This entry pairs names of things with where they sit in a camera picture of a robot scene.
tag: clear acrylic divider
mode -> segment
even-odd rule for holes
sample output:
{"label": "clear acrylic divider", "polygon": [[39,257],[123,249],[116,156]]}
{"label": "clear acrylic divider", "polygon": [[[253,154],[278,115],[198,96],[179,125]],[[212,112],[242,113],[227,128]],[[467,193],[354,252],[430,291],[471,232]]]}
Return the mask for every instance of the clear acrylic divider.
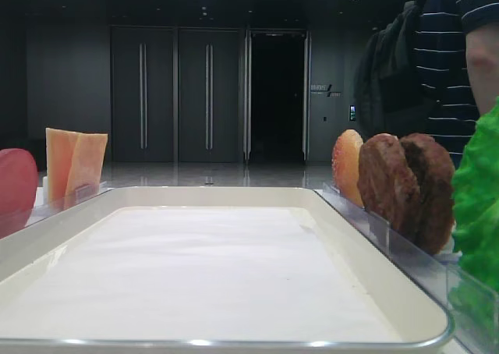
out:
{"label": "clear acrylic divider", "polygon": [[38,223],[41,220],[49,218],[59,212],[68,210],[71,207],[81,204],[96,195],[108,190],[108,184],[102,182],[99,186],[82,186],[76,189],[74,193],[44,204],[33,207],[33,209],[22,212],[15,212],[7,215],[0,215],[0,239],[22,231],[26,227]]}
{"label": "clear acrylic divider", "polygon": [[391,229],[379,216],[342,196],[331,183],[323,186],[324,199],[379,251],[429,296],[445,306],[455,319],[455,337],[473,354],[499,353],[499,295],[459,268],[441,263]]}

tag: man's arm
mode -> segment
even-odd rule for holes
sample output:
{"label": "man's arm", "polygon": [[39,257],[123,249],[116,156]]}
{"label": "man's arm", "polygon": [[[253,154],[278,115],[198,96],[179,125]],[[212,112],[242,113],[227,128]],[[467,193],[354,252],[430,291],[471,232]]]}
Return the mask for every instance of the man's arm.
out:
{"label": "man's arm", "polygon": [[499,97],[499,23],[466,35],[468,75],[480,114],[486,114]]}

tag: ceiling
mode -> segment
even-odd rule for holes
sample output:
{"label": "ceiling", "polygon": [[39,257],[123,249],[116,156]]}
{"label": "ceiling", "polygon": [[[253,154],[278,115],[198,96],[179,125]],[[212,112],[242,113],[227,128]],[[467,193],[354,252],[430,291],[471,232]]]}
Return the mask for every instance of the ceiling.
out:
{"label": "ceiling", "polygon": [[407,0],[0,0],[29,20],[189,27],[383,27]]}

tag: polished floor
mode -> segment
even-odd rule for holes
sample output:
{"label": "polished floor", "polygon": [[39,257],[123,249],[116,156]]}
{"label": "polished floor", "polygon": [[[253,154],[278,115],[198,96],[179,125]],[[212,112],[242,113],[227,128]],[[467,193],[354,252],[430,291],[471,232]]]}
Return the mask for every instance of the polished floor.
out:
{"label": "polished floor", "polygon": [[319,189],[330,182],[331,165],[238,165],[112,163],[103,168],[109,187],[279,186]]}

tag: person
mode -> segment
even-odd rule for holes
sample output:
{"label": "person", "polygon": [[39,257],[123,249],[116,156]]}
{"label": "person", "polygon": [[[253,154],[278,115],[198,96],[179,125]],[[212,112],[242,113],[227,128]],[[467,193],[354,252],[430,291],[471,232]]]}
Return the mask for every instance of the person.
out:
{"label": "person", "polygon": [[499,0],[426,0],[414,46],[423,91],[439,101],[426,132],[458,167],[499,95]]}

